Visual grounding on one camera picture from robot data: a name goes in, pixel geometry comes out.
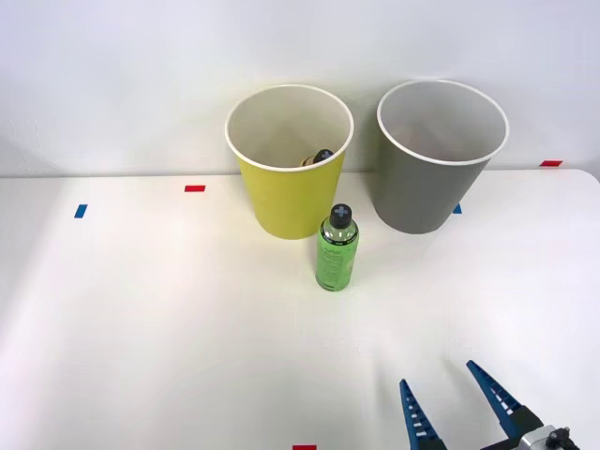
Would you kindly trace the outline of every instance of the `bottle cap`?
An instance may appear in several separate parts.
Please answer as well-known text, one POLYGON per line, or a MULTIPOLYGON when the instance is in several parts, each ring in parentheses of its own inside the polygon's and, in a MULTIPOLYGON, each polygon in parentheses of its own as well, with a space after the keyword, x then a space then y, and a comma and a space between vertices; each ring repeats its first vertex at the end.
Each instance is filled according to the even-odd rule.
POLYGON ((331 157, 333 155, 334 155, 334 152, 324 148, 323 150, 319 150, 317 152, 317 155, 315 155, 315 158, 312 159, 312 163, 316 164, 317 162, 325 161, 326 159, 328 159, 329 157, 331 157))
POLYGON ((346 228, 353 221, 353 210, 344 203, 338 203, 331 208, 329 222, 334 228, 339 230, 346 228))

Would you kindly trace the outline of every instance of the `red tape marker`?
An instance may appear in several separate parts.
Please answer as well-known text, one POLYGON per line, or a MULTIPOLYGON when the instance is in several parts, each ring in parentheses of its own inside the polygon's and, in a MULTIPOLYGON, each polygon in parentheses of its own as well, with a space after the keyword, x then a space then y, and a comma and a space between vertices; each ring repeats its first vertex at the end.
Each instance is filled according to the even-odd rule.
POLYGON ((561 164, 563 164, 562 161, 547 159, 546 161, 543 161, 542 164, 540 164, 540 167, 559 167, 561 164))
POLYGON ((206 189, 205 185, 187 185, 186 192, 204 192, 206 189))

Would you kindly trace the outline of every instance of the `blue tape marker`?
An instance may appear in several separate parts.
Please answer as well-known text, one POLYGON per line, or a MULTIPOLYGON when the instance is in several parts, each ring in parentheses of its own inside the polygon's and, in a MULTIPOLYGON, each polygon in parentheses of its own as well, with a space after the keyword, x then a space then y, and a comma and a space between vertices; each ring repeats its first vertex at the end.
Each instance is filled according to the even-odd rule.
POLYGON ((87 204, 80 204, 75 212, 75 218, 83 218, 85 214, 85 210, 87 209, 87 204))

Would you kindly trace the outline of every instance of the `tabletop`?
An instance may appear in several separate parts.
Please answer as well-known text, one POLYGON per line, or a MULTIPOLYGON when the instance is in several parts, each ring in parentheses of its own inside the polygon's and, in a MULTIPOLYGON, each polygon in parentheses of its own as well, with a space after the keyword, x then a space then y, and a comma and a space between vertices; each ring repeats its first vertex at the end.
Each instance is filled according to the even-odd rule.
POLYGON ((593 448, 598 182, 485 171, 409 235, 371 176, 337 189, 361 232, 341 292, 236 175, 0 179, 0 449, 408 449, 401 379, 479 449, 504 436, 470 359, 593 448))

